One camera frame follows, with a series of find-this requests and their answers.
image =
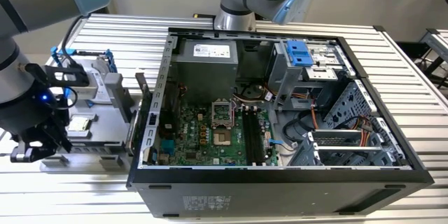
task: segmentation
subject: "blue plastic clip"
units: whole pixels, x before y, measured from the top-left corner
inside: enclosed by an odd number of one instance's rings
[[[112,73],[118,73],[118,66],[115,65],[115,59],[114,59],[114,54],[111,52],[110,49],[106,50],[106,53],[104,53],[108,61],[110,61],[110,69],[111,69],[111,72]]]
[[[272,144],[283,144],[284,142],[282,140],[274,140],[272,138],[270,139],[270,143]]]
[[[303,41],[288,40],[287,52],[292,59],[291,64],[296,67],[311,67],[314,58],[310,55],[307,44]]]

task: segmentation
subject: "black cable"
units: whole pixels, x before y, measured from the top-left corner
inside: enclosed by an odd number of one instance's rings
[[[68,55],[66,47],[67,47],[68,38],[70,38],[71,35],[72,35],[74,28],[75,28],[78,22],[82,20],[82,18],[83,18],[83,16],[79,16],[79,17],[74,20],[74,22],[72,22],[72,24],[71,24],[71,27],[68,28],[67,34],[66,34],[66,36],[64,36],[64,39],[63,39],[62,50],[63,50],[63,55],[64,55],[66,59],[71,62],[70,64],[76,64],[76,61],[75,61],[75,60],[72,59],[72,57]]]
[[[295,151],[295,149],[288,149],[283,144],[276,144],[276,145],[280,145],[287,151],[290,151],[290,152],[294,152]]]
[[[75,105],[76,105],[76,102],[78,102],[78,92],[75,91],[75,89],[72,87],[64,87],[63,89],[70,89],[71,92],[74,93],[75,95],[75,100],[72,102],[72,104],[67,107],[58,107],[58,106],[54,106],[51,105],[50,103],[46,103],[54,110],[68,110],[70,108],[72,108]]]
[[[294,138],[288,135],[288,128],[291,126],[295,126],[295,124],[298,123],[300,125],[300,127],[306,130],[306,131],[312,131],[315,130],[312,127],[310,127],[308,125],[306,125],[303,122],[302,122],[302,119],[311,114],[311,110],[304,110],[302,111],[299,114],[298,114],[298,118],[292,119],[290,122],[286,123],[286,125],[283,126],[283,129],[282,129],[282,133],[283,135],[286,136],[286,138],[294,142],[302,142],[303,139],[298,139],[298,138]]]
[[[348,118],[344,122],[342,122],[335,128],[334,130],[340,129],[342,127],[347,127],[346,123],[348,123],[351,120],[359,118],[359,116],[352,116],[351,118]]]

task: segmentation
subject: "green circuit board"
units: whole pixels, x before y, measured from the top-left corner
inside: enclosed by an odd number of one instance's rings
[[[234,127],[231,130],[212,129],[212,106],[184,105],[180,110],[179,134],[175,140],[175,155],[170,156],[170,165],[247,166],[242,113],[242,110],[235,110]],[[258,118],[260,124],[263,122],[263,125],[270,121],[268,113],[266,111],[258,113]],[[230,141],[222,143],[218,142],[219,145],[216,145],[216,134],[222,134],[223,132],[228,134],[226,140]],[[260,141],[263,144],[267,143],[264,140],[264,133],[260,133]],[[271,158],[267,158],[266,165],[278,164],[275,148],[272,148],[271,151],[274,153]]]

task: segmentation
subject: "blue drive release tab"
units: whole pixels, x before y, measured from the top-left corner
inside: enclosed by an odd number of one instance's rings
[[[311,67],[314,65],[314,58],[310,55],[306,42],[288,40],[287,52],[292,58],[291,64],[296,67]]]

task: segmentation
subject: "cable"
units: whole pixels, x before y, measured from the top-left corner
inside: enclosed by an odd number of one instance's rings
[[[50,103],[46,103],[52,109],[55,110],[68,110],[70,108],[72,108],[75,105],[76,105],[76,102],[78,102],[78,92],[75,91],[75,89],[72,87],[64,87],[64,89],[70,89],[75,95],[75,100],[72,102],[72,104],[67,107],[56,107],[54,105],[51,105]]]
[[[316,121],[316,113],[315,113],[315,99],[314,99],[314,102],[311,103],[311,116],[314,120],[315,129],[319,130],[318,121]]]
[[[238,98],[242,102],[246,102],[246,103],[252,103],[252,102],[263,102],[264,99],[263,99],[263,95],[264,93],[262,94],[262,96],[259,97],[255,97],[255,98],[248,98],[246,97],[244,95],[240,95],[240,94],[234,94],[234,97]]]
[[[352,116],[351,118],[348,118],[344,122],[342,122],[335,128],[334,130],[340,129],[342,127],[347,127],[346,123],[348,123],[351,120],[354,120],[355,118],[359,118],[360,116]]]
[[[368,144],[370,137],[371,137],[371,132],[367,134],[366,141],[364,141],[364,146],[367,146],[367,144]]]
[[[72,59],[72,57],[68,55],[66,47],[67,47],[68,38],[70,38],[71,35],[72,35],[74,28],[75,28],[78,22],[82,20],[82,18],[83,18],[83,16],[79,16],[79,17],[74,20],[74,22],[72,22],[72,24],[71,24],[71,27],[68,28],[67,34],[66,34],[66,36],[64,36],[64,39],[63,39],[62,50],[63,50],[63,55],[64,55],[66,59],[71,62],[70,64],[76,64],[76,61],[75,61],[75,60]]]
[[[288,149],[283,144],[276,144],[276,145],[282,146],[290,152],[294,152],[296,150],[296,149]]]

